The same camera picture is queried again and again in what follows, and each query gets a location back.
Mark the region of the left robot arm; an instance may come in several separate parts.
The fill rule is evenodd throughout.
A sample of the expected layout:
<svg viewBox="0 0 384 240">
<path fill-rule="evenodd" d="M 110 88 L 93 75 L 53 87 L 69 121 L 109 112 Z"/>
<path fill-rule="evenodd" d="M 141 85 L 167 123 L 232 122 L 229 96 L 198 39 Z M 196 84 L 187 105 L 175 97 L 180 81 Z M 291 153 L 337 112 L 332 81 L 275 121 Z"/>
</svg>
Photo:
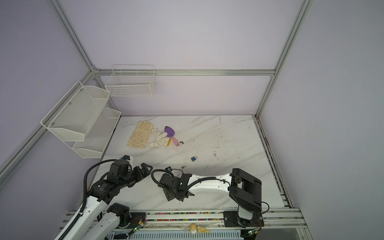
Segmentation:
<svg viewBox="0 0 384 240">
<path fill-rule="evenodd" d="M 82 204 L 60 234 L 56 236 L 57 240 L 80 240 L 85 236 L 94 219 L 120 193 L 121 189 L 131 188 L 151 174 L 153 166 L 142 163 L 140 166 L 132 167 L 130 160 L 131 157 L 125 155 L 118 160 L 101 161 L 86 171 Z M 87 180 L 90 171 L 105 163 L 111 163 L 110 170 L 89 188 Z"/>
</svg>

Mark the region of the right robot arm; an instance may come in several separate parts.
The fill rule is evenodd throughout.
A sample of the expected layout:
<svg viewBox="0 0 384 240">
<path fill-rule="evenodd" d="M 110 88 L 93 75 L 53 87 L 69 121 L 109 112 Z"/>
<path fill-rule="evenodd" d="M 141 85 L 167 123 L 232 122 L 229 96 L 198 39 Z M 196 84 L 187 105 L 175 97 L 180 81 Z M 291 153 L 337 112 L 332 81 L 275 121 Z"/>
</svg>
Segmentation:
<svg viewBox="0 0 384 240">
<path fill-rule="evenodd" d="M 270 205 L 262 201 L 262 181 L 249 173 L 234 168 L 220 176 L 182 174 L 177 177 L 173 168 L 151 172 L 153 182 L 163 190 L 168 201 L 183 202 L 202 193 L 225 193 L 238 205 L 238 217 L 250 221 L 253 216 L 267 213 Z"/>
</svg>

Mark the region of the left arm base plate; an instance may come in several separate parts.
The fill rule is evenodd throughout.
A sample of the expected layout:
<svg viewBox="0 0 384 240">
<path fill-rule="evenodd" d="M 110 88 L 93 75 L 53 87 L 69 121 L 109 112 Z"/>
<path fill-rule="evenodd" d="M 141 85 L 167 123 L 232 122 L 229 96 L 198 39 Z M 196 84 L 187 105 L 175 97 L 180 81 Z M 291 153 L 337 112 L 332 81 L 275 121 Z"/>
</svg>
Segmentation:
<svg viewBox="0 0 384 240">
<path fill-rule="evenodd" d="M 119 229 L 133 229 L 135 228 L 140 221 L 144 222 L 147 214 L 144 212 L 123 214 L 120 216 L 120 223 L 118 225 Z"/>
</svg>

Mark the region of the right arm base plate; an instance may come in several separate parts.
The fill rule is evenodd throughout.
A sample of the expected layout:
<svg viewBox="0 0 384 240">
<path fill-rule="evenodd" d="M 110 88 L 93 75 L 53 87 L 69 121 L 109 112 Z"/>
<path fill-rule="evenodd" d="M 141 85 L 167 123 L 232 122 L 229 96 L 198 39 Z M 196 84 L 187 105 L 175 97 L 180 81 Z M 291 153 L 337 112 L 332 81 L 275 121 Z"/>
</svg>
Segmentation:
<svg viewBox="0 0 384 240">
<path fill-rule="evenodd" d="M 251 214 L 251 219 L 241 218 L 237 211 L 224 211 L 224 224 L 225 227 L 239 227 L 239 228 L 250 228 L 250 227 L 264 227 L 264 218 L 260 214 Z"/>
</svg>

